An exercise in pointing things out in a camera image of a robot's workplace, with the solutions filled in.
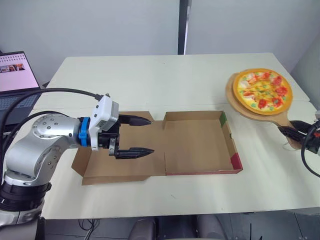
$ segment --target wooden pizza peel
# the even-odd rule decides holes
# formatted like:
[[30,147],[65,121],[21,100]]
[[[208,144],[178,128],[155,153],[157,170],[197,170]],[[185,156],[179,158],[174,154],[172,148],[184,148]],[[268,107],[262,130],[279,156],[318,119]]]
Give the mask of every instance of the wooden pizza peel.
[[[250,110],[248,110],[247,108],[245,108],[235,97],[234,95],[234,91],[233,91],[233,83],[234,80],[236,78],[236,76],[238,75],[238,73],[234,73],[228,80],[226,87],[225,87],[225,94],[226,94],[226,98],[228,99],[230,105],[237,111],[239,112],[242,116],[252,119],[252,120],[257,120],[257,121],[265,121],[265,122],[271,122],[276,124],[278,127],[279,126],[284,126],[284,127],[291,127],[294,128],[294,126],[292,126],[292,124],[290,123],[290,121],[288,120],[288,110],[289,110],[289,106],[288,108],[276,115],[260,115],[257,113],[254,113]],[[292,148],[294,149],[301,149],[301,144],[297,141],[292,140],[291,138],[288,138],[288,143],[291,145]]]

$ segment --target toy pizza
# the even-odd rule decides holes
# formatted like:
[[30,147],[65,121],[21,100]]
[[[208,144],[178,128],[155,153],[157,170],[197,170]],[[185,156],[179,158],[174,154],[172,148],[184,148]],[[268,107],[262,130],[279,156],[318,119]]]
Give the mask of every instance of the toy pizza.
[[287,80],[265,68],[240,72],[233,82],[236,99],[248,110],[261,115],[275,115],[288,110],[293,94]]

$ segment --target wall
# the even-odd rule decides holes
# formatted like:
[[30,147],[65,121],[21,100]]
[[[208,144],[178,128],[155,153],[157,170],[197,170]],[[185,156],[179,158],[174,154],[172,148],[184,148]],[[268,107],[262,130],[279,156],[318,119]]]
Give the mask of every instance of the wall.
[[320,34],[305,52],[291,75],[320,110]]
[[271,52],[290,72],[319,32],[318,0],[193,0],[186,53]]
[[177,54],[178,20],[178,0],[1,0],[0,50],[45,83],[68,56]]

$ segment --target pizza box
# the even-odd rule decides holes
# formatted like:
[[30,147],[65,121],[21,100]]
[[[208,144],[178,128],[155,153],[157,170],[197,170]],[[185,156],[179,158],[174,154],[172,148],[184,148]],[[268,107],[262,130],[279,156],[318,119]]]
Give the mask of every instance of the pizza box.
[[223,111],[167,112],[154,121],[149,112],[123,112],[147,118],[146,126],[120,127],[120,148],[144,147],[154,153],[115,159],[108,149],[79,148],[72,168],[82,185],[144,181],[151,176],[236,174],[243,167]]

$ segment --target table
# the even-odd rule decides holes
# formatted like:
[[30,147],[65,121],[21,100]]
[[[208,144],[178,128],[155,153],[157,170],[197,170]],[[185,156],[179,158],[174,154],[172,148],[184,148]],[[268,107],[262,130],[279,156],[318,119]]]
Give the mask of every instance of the table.
[[[166,111],[225,111],[243,171],[81,186],[81,176],[71,169],[77,150],[68,149],[52,177],[42,215],[46,219],[87,219],[319,207],[320,179],[305,169],[300,151],[283,148],[286,138],[274,124],[247,119],[226,102],[229,76],[261,66],[290,81],[295,98],[289,119],[312,123],[316,109],[271,53],[68,57],[48,87],[110,92],[121,111],[150,111],[155,120],[162,120]],[[84,117],[91,115],[95,105],[86,96],[44,94],[32,113],[54,109]],[[15,141],[27,134],[31,124],[23,126]],[[313,169],[320,169],[318,156],[306,152],[306,159]]]

